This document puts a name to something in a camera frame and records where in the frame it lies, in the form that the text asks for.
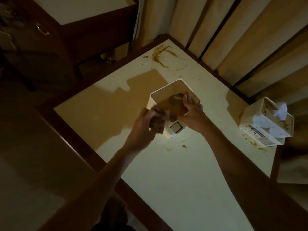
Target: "person's right hand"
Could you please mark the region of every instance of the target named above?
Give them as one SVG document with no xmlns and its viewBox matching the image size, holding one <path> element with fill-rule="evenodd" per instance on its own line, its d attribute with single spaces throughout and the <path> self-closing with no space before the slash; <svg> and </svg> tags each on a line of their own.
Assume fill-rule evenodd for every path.
<svg viewBox="0 0 308 231">
<path fill-rule="evenodd" d="M 189 94 L 184 95 L 183 102 L 189 112 L 187 115 L 178 116 L 179 121 L 199 133 L 202 133 L 207 126 L 213 125 L 212 121 L 203 112 L 202 104 L 196 104 Z"/>
</svg>

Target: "wooden cabinet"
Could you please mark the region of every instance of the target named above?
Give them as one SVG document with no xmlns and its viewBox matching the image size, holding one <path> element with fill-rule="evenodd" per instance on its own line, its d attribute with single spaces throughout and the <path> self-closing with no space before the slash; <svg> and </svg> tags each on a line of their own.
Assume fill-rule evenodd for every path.
<svg viewBox="0 0 308 231">
<path fill-rule="evenodd" d="M 61 0 L 12 1 L 17 13 L 28 27 L 54 52 L 67 60 L 78 80 L 83 79 L 78 64 L 132 40 L 138 13 L 137 0 L 120 0 L 123 3 L 119 4 L 115 2 L 116 0 L 112 0 L 113 3 L 110 4 L 112 11 L 98 15 L 94 15 L 100 11 L 97 7 L 82 6 L 82 4 L 94 5 L 95 0 L 81 0 L 84 3 L 80 3 L 78 9 L 76 3 L 70 6 L 67 0 L 65 3 L 60 2 Z M 98 0 L 103 7 L 102 11 L 108 10 L 109 7 L 106 6 L 108 3 L 101 3 L 102 1 L 104 0 Z"/>
</svg>

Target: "wooden table frame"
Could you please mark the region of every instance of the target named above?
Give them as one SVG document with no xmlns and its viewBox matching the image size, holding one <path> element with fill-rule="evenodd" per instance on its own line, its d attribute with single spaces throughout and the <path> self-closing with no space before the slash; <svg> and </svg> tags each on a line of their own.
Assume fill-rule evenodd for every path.
<svg viewBox="0 0 308 231">
<path fill-rule="evenodd" d="M 156 47 L 167 39 L 175 43 L 180 49 L 187 53 L 191 58 L 198 62 L 202 67 L 204 67 L 208 72 L 210 72 L 214 77 L 236 93 L 240 98 L 246 101 L 248 104 L 253 103 L 252 99 L 247 98 L 236 88 L 232 87 L 227 81 L 225 81 L 217 72 L 211 70 L 202 60 L 192 54 L 190 51 L 185 49 L 179 42 L 172 38 L 168 34 L 159 36 L 151 44 L 146 45 L 140 50 L 128 55 L 122 60 L 112 64 L 109 68 L 102 71 L 99 74 L 92 76 L 90 79 L 87 79 L 83 82 L 80 82 L 77 87 L 60 94 L 56 97 L 51 98 L 50 100 L 44 102 L 43 104 L 36 107 L 40 115 L 44 120 L 50 125 L 60 137 L 66 141 L 66 143 L 95 171 L 100 171 L 105 165 L 105 161 L 54 111 L 54 108 L 67 99 L 75 96 L 77 93 L 86 89 L 87 87 L 93 85 L 95 82 L 106 77 L 110 73 L 116 71 L 137 57 L 141 56 L 148 50 Z M 279 156 L 280 149 L 277 148 L 272 171 L 271 179 L 276 181 L 276 177 L 279 169 Z M 126 182 L 122 179 L 117 183 L 115 191 L 123 198 L 126 202 L 127 208 L 136 216 L 136 218 L 150 230 L 172 230 L 151 208 L 147 205 L 134 191 L 130 188 Z"/>
</svg>

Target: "metal handle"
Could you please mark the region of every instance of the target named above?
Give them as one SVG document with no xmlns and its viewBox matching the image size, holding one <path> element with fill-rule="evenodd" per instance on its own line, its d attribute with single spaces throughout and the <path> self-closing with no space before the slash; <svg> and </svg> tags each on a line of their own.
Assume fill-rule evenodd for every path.
<svg viewBox="0 0 308 231">
<path fill-rule="evenodd" d="M 38 27 L 38 30 L 39 30 L 44 36 L 50 35 L 49 32 L 44 31 L 43 29 L 40 28 L 40 24 L 39 24 L 39 23 L 36 23 L 36 26 Z"/>
</svg>

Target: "tissue box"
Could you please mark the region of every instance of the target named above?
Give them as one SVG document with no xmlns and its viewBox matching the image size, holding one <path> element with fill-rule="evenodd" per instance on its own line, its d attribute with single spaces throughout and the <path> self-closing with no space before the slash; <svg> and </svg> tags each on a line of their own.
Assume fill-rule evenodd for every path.
<svg viewBox="0 0 308 231">
<path fill-rule="evenodd" d="M 178 79 L 151 93 L 147 108 L 151 109 L 154 105 L 158 105 L 164 110 L 170 111 L 175 109 L 177 114 L 184 115 L 188 112 L 188 109 L 183 105 L 183 99 L 180 100 L 181 104 L 173 104 L 170 101 L 170 98 L 177 94 L 183 96 L 185 92 L 189 92 L 192 96 L 192 99 L 194 99 L 196 103 L 200 103 L 200 100 L 192 92 L 190 87 L 182 79 Z M 170 119 L 165 123 L 164 136 L 166 138 L 172 138 L 182 132 L 182 130 L 186 127 L 187 126 L 184 123 L 170 116 Z"/>
<path fill-rule="evenodd" d="M 294 130 L 293 116 L 287 113 L 286 119 L 280 121 L 271 110 L 277 110 L 277 105 L 264 97 L 244 109 L 239 124 L 242 131 L 264 147 L 284 144 Z"/>
</svg>

